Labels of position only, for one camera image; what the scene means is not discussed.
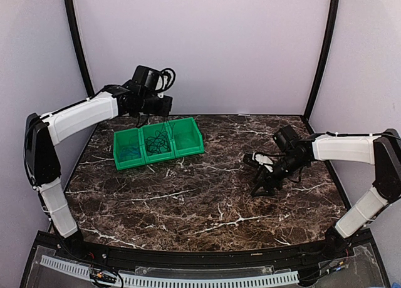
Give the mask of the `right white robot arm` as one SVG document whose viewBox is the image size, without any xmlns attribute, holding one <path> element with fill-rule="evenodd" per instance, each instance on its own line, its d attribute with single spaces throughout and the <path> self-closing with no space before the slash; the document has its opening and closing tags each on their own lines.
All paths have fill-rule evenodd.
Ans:
<svg viewBox="0 0 401 288">
<path fill-rule="evenodd" d="M 280 154 L 247 153 L 245 164 L 256 169 L 252 197 L 272 197 L 283 180 L 315 161 L 341 160 L 375 167 L 371 188 L 326 232 L 320 254 L 333 259 L 344 240 L 400 199 L 400 137 L 394 129 L 381 133 L 314 133 L 301 138 L 292 126 L 277 131 L 273 140 Z"/>
</svg>

